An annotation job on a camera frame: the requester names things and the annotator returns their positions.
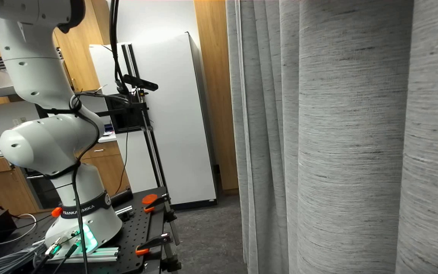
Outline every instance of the gray carpet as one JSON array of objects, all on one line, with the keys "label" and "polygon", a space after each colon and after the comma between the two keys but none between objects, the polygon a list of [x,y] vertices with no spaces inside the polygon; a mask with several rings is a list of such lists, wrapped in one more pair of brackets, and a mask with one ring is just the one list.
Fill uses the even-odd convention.
[{"label": "gray carpet", "polygon": [[176,252],[180,274],[245,274],[239,196],[219,199],[219,205],[177,212],[181,244]]}]

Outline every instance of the curtain fold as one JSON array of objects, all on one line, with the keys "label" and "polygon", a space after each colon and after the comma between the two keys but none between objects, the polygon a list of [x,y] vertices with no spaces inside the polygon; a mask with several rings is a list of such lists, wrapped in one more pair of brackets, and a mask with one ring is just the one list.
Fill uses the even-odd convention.
[{"label": "curtain fold", "polygon": [[226,11],[248,272],[438,273],[438,1]]}]

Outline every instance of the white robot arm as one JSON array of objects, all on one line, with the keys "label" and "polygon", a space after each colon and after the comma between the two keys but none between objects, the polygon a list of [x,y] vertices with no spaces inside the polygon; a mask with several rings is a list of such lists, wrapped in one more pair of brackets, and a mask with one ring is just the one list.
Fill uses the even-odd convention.
[{"label": "white robot arm", "polygon": [[[0,138],[7,160],[47,175],[57,188],[64,210],[45,235],[47,246],[79,231],[71,185],[75,152],[104,132],[99,117],[84,106],[77,114],[69,111],[73,91],[52,41],[54,28],[67,32],[84,14],[84,0],[0,0],[0,52],[17,94],[43,109],[69,112],[23,123]],[[82,116],[93,121],[98,132]],[[80,165],[75,182],[84,223],[80,235],[86,236],[91,253],[115,236],[122,222],[94,166]]]}]

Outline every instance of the refrigerator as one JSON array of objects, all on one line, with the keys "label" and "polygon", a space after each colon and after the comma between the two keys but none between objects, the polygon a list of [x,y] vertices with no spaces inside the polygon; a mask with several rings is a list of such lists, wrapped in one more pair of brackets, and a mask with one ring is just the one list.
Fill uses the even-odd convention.
[{"label": "refrigerator", "polygon": [[[121,44],[118,59],[127,73]],[[173,205],[195,207],[217,203],[214,151],[208,124],[200,52],[189,33],[161,41],[131,41],[140,78],[158,84],[146,95],[151,126]],[[109,45],[90,45],[103,94],[116,94],[114,61]],[[133,192],[157,187],[143,131],[116,135],[127,164]]]}]

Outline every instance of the optical breadboard table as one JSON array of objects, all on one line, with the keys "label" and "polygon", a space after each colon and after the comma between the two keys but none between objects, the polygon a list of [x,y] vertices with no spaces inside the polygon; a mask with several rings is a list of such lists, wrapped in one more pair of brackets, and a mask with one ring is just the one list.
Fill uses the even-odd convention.
[{"label": "optical breadboard table", "polygon": [[[150,252],[144,256],[138,257],[135,253],[135,249],[138,245],[141,245],[155,236],[163,234],[163,224],[165,222],[165,207],[160,204],[155,207],[155,210],[151,213],[145,213],[144,205],[141,200],[148,194],[157,194],[158,197],[165,194],[165,187],[159,187],[155,189],[149,189],[146,191],[140,191],[133,194],[133,199],[120,206],[117,206],[115,210],[132,206],[134,210],[134,216],[132,216],[126,222],[123,222],[121,231],[111,240],[109,240],[102,247],[119,247],[119,255],[116,262],[89,262],[90,274],[160,274],[160,260],[162,259],[163,246],[157,246],[150,248]],[[38,213],[35,217],[38,219],[47,216],[49,213]],[[36,229],[24,236],[16,243],[6,244],[0,247],[0,257],[9,253],[20,251],[36,241],[40,241],[44,238],[47,229],[53,224],[54,219],[47,218],[38,222]],[[17,226],[26,225],[31,223],[31,220],[24,219],[18,220]],[[19,234],[24,233],[25,228],[18,229],[9,238],[17,237]],[[57,264],[46,264],[40,273],[52,273],[57,267]],[[15,273],[31,272],[32,264],[26,265],[23,269],[16,271]],[[83,263],[65,263],[59,270],[59,273],[66,274],[82,274],[84,273]]]}]

